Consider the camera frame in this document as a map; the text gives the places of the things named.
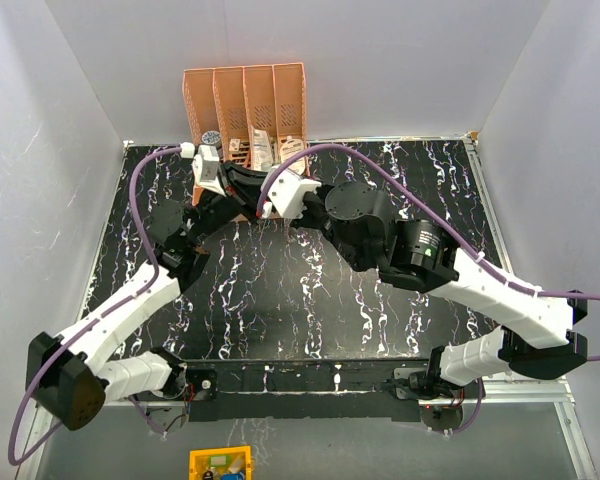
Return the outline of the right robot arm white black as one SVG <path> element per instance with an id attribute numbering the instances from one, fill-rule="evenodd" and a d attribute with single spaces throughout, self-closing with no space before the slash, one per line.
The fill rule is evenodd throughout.
<path id="1" fill-rule="evenodd" d="M 433 349 L 425 369 L 398 380 L 407 395 L 446 397 L 506 371 L 554 380 L 586 363 L 588 341 L 573 330 L 587 314 L 585 303 L 513 289 L 513 276 L 489 274 L 441 226 L 400 218 L 387 194 L 362 182 L 303 181 L 290 209 L 293 227 L 320 231 L 352 270 L 374 269 L 395 288 L 450 300 L 497 322 L 476 340 Z"/>

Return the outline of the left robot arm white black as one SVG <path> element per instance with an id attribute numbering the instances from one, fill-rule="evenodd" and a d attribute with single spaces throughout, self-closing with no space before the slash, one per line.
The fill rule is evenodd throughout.
<path id="1" fill-rule="evenodd" d="M 151 391 L 180 396 L 187 376 L 180 359 L 149 352 L 122 361 L 114 351 L 158 310 L 185 293 L 209 259 L 201 243 L 238 216 L 255 219 L 267 178 L 229 162 L 194 161 L 194 179 L 204 198 L 195 206 L 173 199 L 157 204 L 141 223 L 148 259 L 98 308 L 64 331 L 38 334 L 29 344 L 26 398 L 76 431 L 102 407 Z"/>

